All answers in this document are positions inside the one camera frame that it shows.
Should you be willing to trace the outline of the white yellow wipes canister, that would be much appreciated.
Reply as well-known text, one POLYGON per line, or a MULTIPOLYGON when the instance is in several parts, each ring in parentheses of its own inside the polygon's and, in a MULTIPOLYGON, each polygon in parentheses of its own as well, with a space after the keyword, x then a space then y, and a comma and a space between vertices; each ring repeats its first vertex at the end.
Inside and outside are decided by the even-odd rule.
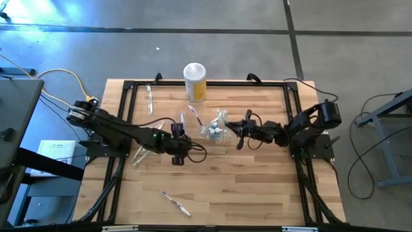
POLYGON ((206 69, 200 63, 189 63, 183 69, 183 77, 187 97, 190 101, 198 102, 206 98, 206 69))

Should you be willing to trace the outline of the purple white toothbrush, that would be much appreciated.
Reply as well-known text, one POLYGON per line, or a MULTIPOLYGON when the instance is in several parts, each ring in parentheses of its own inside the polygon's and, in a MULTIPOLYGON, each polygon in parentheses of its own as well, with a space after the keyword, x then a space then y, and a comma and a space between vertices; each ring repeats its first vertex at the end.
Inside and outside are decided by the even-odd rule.
POLYGON ((166 191, 161 191, 161 194, 166 197, 172 204, 174 204, 182 213, 187 215, 188 217, 192 217, 191 213, 178 201, 175 199, 171 198, 166 191))

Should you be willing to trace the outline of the dark grey desk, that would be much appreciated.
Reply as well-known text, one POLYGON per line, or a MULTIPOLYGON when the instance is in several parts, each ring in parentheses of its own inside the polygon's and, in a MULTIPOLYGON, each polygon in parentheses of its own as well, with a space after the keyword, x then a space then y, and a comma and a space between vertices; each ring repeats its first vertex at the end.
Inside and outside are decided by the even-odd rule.
POLYGON ((21 142, 39 100, 43 80, 0 79, 0 131, 15 130, 10 142, 0 140, 0 229, 14 203, 26 168, 81 180, 83 169, 42 156, 21 147, 21 142))

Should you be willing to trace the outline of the blue-grey metal table frame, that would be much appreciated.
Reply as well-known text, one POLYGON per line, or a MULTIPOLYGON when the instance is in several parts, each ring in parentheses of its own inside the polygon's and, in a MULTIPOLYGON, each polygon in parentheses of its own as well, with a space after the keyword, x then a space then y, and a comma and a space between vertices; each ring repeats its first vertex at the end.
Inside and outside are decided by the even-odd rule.
POLYGON ((412 89, 399 92, 399 93, 384 93, 380 95, 375 95, 367 99, 364 104, 362 105, 360 114, 362 118, 356 121, 356 125, 358 127, 366 126, 369 123, 373 123, 373 127, 375 128, 378 136, 380 137, 381 141, 377 143, 377 145, 382 146, 384 158, 388 165, 389 171, 391 173, 391 177, 386 180, 381 180, 376 182, 376 187, 388 187, 388 186, 395 186, 400 184, 412 184, 412 175, 401 175, 397 165, 395 164, 395 159, 393 158, 393 154, 390 149, 390 138, 393 138, 396 134, 399 134, 403 131, 406 131, 407 128, 402 128, 396 132, 393 132, 390 135, 386 135, 384 129, 382 127, 382 119, 383 118, 390 118, 390 117, 398 117, 401 119, 405 119, 407 117, 412 117, 412 110, 411 113, 403 113, 403 114, 392 114, 393 111, 405 106, 408 108, 408 105, 412 106, 412 89), (376 110, 372 112, 366 112, 366 105, 367 103, 377 97, 385 97, 385 96, 393 96, 393 99, 383 104, 376 110))

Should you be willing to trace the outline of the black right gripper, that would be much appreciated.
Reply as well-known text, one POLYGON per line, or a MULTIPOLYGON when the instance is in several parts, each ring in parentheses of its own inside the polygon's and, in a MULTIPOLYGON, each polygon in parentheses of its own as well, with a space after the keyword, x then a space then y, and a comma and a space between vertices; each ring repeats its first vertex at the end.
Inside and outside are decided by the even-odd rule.
POLYGON ((261 122, 260 116, 253 113, 252 110, 247 110, 245 118, 240 121, 225 121, 226 127, 229 129, 237 129, 231 130, 233 134, 239 137, 239 142, 236 145, 236 149, 242 149, 245 137, 268 144, 274 142, 278 146, 283 147, 283 127, 280 123, 266 121, 264 124, 258 126, 255 121, 250 119, 253 115, 259 119, 259 122, 261 122))

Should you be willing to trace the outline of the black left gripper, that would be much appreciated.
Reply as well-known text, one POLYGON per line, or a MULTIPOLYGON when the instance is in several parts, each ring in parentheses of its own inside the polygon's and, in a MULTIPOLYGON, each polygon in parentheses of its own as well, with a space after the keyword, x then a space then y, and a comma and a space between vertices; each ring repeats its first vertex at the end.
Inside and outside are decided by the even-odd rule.
POLYGON ((192 140, 185 134, 182 123, 171 124, 172 138, 167 143, 167 154, 172 155, 172 165, 184 165, 192 150, 192 140))

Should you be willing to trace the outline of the white booklet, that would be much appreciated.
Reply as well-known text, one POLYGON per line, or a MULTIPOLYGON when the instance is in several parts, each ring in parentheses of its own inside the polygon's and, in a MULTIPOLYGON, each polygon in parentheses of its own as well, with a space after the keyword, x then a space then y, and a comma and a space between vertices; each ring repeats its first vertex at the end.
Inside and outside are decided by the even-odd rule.
POLYGON ((75 147, 75 140, 42 140, 37 152, 53 160, 72 164, 75 147))

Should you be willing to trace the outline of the black knob on desk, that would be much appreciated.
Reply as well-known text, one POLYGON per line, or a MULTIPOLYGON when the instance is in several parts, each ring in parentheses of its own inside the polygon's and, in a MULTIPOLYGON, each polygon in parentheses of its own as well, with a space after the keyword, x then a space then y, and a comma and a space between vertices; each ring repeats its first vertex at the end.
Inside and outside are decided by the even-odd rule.
POLYGON ((0 140, 10 142, 14 136, 15 130, 13 128, 7 128, 0 131, 0 140))

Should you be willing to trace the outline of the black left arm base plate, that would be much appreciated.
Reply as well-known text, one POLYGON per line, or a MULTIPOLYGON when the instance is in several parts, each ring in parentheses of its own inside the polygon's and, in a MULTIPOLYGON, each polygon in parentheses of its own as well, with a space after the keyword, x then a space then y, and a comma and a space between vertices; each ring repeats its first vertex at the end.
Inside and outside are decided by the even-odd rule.
POLYGON ((99 140, 82 140, 79 142, 81 146, 87 148, 86 155, 89 157, 127 157, 130 148, 121 145, 119 148, 110 146, 99 140))

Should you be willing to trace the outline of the black floor bar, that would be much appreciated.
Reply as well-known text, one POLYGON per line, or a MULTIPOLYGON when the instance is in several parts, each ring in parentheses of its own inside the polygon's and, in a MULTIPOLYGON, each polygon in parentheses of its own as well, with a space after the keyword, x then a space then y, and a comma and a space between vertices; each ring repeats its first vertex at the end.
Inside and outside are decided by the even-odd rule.
POLYGON ((35 69, 32 68, 6 68, 0 67, 0 75, 30 75, 34 76, 37 73, 35 69))

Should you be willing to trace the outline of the grey desk shelf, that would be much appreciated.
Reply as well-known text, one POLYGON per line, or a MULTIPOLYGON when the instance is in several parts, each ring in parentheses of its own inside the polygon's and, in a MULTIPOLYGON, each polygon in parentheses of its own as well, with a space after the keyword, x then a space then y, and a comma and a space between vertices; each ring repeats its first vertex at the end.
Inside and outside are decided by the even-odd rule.
POLYGON ((34 186, 22 184, 14 200, 8 221, 12 226, 34 227, 49 224, 64 224, 71 220, 79 184, 62 193, 33 193, 34 186))

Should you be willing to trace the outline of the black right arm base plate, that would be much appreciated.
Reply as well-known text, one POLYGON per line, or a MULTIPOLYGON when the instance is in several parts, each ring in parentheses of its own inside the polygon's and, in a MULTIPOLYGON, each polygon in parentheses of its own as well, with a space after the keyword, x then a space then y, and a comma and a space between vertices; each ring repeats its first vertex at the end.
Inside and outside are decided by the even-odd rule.
POLYGON ((290 153, 293 158, 298 159, 334 159, 332 145, 340 138, 331 138, 328 134, 322 133, 304 142, 292 140, 289 145, 290 153))

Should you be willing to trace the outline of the black aluminium table frame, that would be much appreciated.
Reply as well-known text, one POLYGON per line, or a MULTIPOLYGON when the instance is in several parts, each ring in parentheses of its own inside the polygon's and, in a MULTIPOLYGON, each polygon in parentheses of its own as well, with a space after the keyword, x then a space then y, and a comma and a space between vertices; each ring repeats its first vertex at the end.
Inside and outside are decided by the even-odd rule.
MULTIPOLYGON (((146 83, 153 91, 154 113, 156 117, 170 117, 176 121, 180 111, 186 107, 183 81, 160 80, 153 85, 149 79, 126 80, 109 79, 102 98, 102 107, 117 115, 124 112, 123 119, 131 117, 139 124, 154 119, 147 114, 148 93, 146 83)), ((193 102, 203 120, 216 116, 215 108, 226 109, 229 119, 239 121, 247 108, 259 114, 264 120, 286 123, 292 114, 296 115, 303 107, 316 104, 315 90, 296 82, 297 90, 286 89, 281 81, 268 81, 257 84, 252 81, 208 81, 207 98, 193 102)), ((186 128, 192 139, 206 147, 207 159, 199 164, 185 161, 184 166, 173 166, 171 156, 154 155, 144 160, 141 166, 134 167, 130 161, 140 147, 134 141, 129 157, 125 160, 116 213, 112 224, 136 225, 139 231, 161 232, 233 232, 233 231, 279 231, 281 226, 303 227, 334 226, 329 224, 326 215, 320 215, 321 206, 315 209, 315 200, 301 197, 296 174, 297 161, 290 156, 289 148, 275 144, 262 145, 252 151, 245 139, 242 150, 236 149, 238 138, 232 141, 201 139, 197 136, 197 122, 194 116, 186 113, 186 128), (173 206, 161 191, 181 202, 192 214, 185 216, 173 206)), ((96 158, 86 166, 74 211, 74 220, 84 216, 102 190, 109 159, 96 158)), ((335 173, 325 161, 312 161, 311 171, 306 171, 316 181, 318 193, 330 208, 335 218, 345 221, 339 187, 335 173)), ((109 194, 104 218, 111 212, 115 189, 109 194)))

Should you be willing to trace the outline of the silver metal bracket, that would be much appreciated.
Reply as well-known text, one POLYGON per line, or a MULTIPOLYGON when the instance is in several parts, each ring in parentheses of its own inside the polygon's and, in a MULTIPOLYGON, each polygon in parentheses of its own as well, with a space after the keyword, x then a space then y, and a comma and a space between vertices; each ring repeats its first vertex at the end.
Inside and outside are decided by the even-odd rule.
POLYGON ((101 232, 128 232, 128 231, 138 231, 138 226, 136 225, 104 226, 101 232))
POLYGON ((283 226, 281 232, 319 232, 317 227, 283 226))

